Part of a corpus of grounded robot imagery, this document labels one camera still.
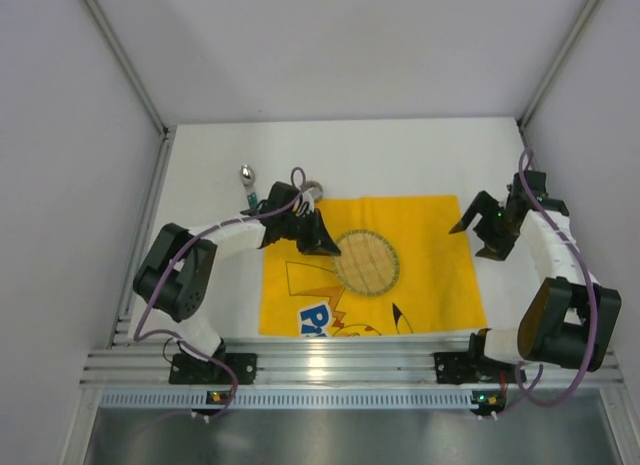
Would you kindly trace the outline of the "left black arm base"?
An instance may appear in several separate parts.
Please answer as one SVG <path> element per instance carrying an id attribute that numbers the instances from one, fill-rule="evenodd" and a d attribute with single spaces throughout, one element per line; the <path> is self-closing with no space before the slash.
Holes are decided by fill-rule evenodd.
<path id="1" fill-rule="evenodd" d="M 227 353 L 224 364 L 235 374 L 239 385 L 251 385 L 257 374 L 254 353 Z M 232 376 L 219 365 L 180 352 L 172 357 L 168 382 L 172 385 L 231 385 Z"/>

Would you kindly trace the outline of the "yellow cartoon print cloth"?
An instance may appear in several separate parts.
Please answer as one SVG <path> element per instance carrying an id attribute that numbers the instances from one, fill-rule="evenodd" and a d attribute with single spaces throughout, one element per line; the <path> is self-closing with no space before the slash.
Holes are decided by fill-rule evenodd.
<path id="1" fill-rule="evenodd" d="M 374 231 L 400 262 L 398 282 L 377 297 L 348 290 L 334 257 L 306 256 L 281 241 L 264 253 L 259 332 L 283 337 L 377 337 L 486 326 L 469 241 L 450 234 L 461 217 L 452 195 L 326 199 L 319 206 L 337 244 L 345 232 Z"/>

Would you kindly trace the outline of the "round woven bamboo plate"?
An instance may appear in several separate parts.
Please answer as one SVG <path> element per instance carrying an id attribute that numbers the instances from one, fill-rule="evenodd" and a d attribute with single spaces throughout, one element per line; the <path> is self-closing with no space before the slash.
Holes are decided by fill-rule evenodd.
<path id="1" fill-rule="evenodd" d="M 377 297 L 398 282 L 397 252 L 382 235 L 367 229 L 350 230 L 338 238 L 337 246 L 341 255 L 332 259 L 334 273 L 351 292 Z"/>

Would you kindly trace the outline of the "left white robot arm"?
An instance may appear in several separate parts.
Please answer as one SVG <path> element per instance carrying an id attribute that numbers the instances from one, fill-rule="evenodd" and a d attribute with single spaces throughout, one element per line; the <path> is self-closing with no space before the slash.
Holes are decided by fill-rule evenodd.
<path id="1" fill-rule="evenodd" d="M 303 255 L 341 254 L 310 191 L 280 181 L 255 210 L 198 233 L 176 223 L 163 226 L 134 277 L 133 292 L 146 306 L 132 340 L 166 335 L 196 359 L 218 357 L 224 350 L 223 338 L 208 319 L 197 316 L 214 266 L 280 240 L 294 242 Z"/>

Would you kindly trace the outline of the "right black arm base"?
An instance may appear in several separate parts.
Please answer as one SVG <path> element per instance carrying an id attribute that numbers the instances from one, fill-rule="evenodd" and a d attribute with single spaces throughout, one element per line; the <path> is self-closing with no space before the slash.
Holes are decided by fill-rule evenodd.
<path id="1" fill-rule="evenodd" d="M 433 354 L 438 384 L 515 384 L 515 366 L 468 352 L 436 352 Z"/>

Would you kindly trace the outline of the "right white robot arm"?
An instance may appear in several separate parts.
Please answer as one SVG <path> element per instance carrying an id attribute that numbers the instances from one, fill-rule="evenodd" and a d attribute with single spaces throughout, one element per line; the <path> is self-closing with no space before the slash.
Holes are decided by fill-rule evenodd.
<path id="1" fill-rule="evenodd" d="M 581 268 L 568 207 L 549 197 L 545 173 L 515 174 L 508 191 L 503 202 L 479 192 L 451 231 L 472 229 L 483 243 L 478 257 L 494 261 L 505 260 L 523 240 L 540 286 L 517 327 L 479 330 L 470 337 L 468 353 L 476 362 L 564 369 L 578 369 L 587 360 L 587 371 L 594 372 L 606 355 L 621 296 Z"/>

